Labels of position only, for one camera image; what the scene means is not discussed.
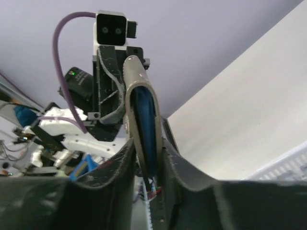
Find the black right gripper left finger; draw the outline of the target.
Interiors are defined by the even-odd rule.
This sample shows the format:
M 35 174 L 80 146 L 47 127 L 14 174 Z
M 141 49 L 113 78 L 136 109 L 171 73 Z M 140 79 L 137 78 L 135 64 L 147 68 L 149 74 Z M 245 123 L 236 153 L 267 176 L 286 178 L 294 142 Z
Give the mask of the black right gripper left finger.
M 128 230 L 134 196 L 132 139 L 73 182 L 66 177 L 2 177 L 3 230 Z

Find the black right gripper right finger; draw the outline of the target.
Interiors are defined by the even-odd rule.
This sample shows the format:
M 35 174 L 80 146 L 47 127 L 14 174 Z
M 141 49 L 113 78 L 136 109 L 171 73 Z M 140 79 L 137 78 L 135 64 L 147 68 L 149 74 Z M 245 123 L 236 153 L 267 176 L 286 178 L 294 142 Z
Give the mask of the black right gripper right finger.
M 307 184 L 223 181 L 197 169 L 163 141 L 165 230 L 304 230 Z

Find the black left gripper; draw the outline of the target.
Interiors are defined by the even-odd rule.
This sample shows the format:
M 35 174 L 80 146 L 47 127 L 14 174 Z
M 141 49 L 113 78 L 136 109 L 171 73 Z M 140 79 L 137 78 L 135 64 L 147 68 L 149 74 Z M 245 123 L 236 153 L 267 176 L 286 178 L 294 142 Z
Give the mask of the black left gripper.
M 88 113 L 90 124 L 86 127 L 99 141 L 113 141 L 123 124 L 126 94 L 123 66 L 131 55 L 136 55 L 145 69 L 149 68 L 150 62 L 145 61 L 141 47 L 117 50 L 114 46 L 101 45 L 93 55 L 93 110 Z

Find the grey card holder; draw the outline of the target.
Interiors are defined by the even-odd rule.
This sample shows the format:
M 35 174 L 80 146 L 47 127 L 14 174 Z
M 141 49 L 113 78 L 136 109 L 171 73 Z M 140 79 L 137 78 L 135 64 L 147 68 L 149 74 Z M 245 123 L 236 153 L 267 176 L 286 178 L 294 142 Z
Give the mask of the grey card holder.
M 142 175 L 158 175 L 163 146 L 161 116 L 156 93 L 149 82 L 146 70 L 136 55 L 126 58 L 123 64 L 126 84 L 125 106 L 130 133 L 133 137 Z

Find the white plastic basket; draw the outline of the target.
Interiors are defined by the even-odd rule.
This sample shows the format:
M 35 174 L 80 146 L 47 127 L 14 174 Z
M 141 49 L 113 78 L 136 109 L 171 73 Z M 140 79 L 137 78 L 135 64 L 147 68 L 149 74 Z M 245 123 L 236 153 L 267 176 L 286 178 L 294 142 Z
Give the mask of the white plastic basket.
M 307 180 L 307 143 L 304 142 L 292 150 L 269 162 L 247 180 Z

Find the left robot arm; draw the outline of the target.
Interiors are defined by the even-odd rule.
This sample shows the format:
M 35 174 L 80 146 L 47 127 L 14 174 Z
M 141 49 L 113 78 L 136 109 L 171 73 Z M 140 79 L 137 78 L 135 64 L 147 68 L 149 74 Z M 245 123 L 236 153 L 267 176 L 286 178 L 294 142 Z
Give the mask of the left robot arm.
M 125 144 L 125 139 L 117 138 L 123 121 L 123 116 L 119 114 L 123 99 L 119 98 L 117 86 L 109 77 L 105 78 L 106 84 L 101 85 L 105 73 L 98 56 L 93 56 L 93 74 L 97 83 L 93 84 L 91 109 L 99 109 L 103 114 L 115 112 L 116 122 L 100 123 L 99 118 L 77 108 L 76 112 L 87 129 L 87 133 L 83 133 L 69 109 L 50 104 L 42 117 L 22 130 L 25 136 L 35 136 L 36 144 L 54 152 L 56 168 L 69 162 L 78 151 L 93 156 L 94 161 L 99 163 L 113 157 Z

